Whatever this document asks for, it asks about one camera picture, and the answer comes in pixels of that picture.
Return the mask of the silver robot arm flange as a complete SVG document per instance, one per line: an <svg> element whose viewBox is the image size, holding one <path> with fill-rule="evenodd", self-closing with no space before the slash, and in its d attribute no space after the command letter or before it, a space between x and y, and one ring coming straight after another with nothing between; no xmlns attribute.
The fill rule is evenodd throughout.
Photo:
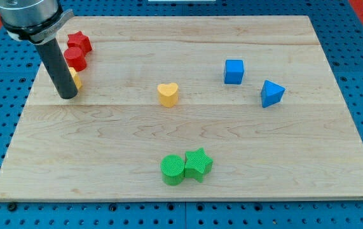
<svg viewBox="0 0 363 229"><path fill-rule="evenodd" d="M0 0L0 16L8 35L16 41L43 45L74 16L59 0Z"/></svg>

